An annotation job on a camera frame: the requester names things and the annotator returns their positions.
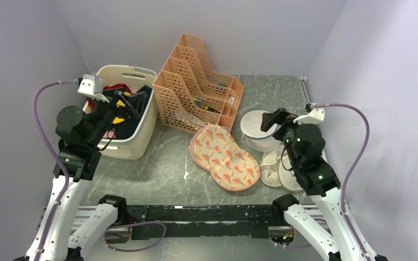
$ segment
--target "table surface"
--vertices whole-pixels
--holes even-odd
[[[259,109],[272,112],[279,107],[303,115],[305,98],[297,77],[238,78],[245,89],[231,134],[242,149],[260,162],[262,152],[249,148],[242,137],[239,123],[243,115]],[[158,119],[142,158],[101,158],[82,203],[95,205],[103,195],[112,194],[126,198],[128,204],[271,204],[287,193],[283,188],[270,188],[261,180],[243,191],[223,189],[192,160],[188,149],[192,137],[191,133],[163,126]]]
[[[305,114],[305,98],[297,77],[238,76],[244,84],[244,94],[231,134],[242,148],[260,162],[262,153],[250,149],[239,129],[241,117],[251,110],[274,111],[278,107],[298,115]],[[138,160],[102,157],[91,187],[83,199],[84,205],[96,205],[105,194],[125,197],[128,204],[271,204],[287,193],[282,188],[270,188],[260,180],[245,191],[231,192],[220,187],[212,176],[193,162],[188,147],[193,134],[156,123],[150,144]],[[185,171],[189,175],[185,180]],[[118,245],[140,248],[151,240],[134,240]],[[293,245],[304,245],[297,235]],[[312,248],[283,249],[268,239],[238,237],[165,238],[156,247],[138,253],[121,253],[105,247],[100,238],[87,260],[321,260]]]

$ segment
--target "white round container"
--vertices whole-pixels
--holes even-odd
[[[278,125],[274,124],[267,132],[260,130],[262,114],[264,110],[252,110],[241,118],[241,131],[246,138],[246,144],[253,150],[266,152],[274,150],[281,144],[272,135],[276,132]]]

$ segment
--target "gray wall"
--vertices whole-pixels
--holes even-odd
[[[200,36],[216,71],[306,75],[347,0],[57,0],[93,71],[159,71],[182,33]]]
[[[26,253],[52,186],[54,160],[36,132],[33,92],[86,72],[51,1],[0,1],[0,260]],[[61,86],[41,95],[41,122],[54,145],[58,111],[84,99],[75,93],[74,86]]]
[[[315,61],[314,102],[360,108],[370,142],[347,200],[368,242],[389,260],[418,260],[418,1],[349,0]],[[327,109],[326,152],[343,178],[364,139],[347,109]]]

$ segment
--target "floral fabric pad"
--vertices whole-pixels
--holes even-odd
[[[190,154],[226,190],[247,189],[260,178],[257,161],[221,126],[207,125],[196,132]]]

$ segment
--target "white scratch mark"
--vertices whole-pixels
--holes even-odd
[[[183,179],[187,180],[187,176],[190,175],[187,171],[187,156],[185,155],[185,174],[183,175]]]

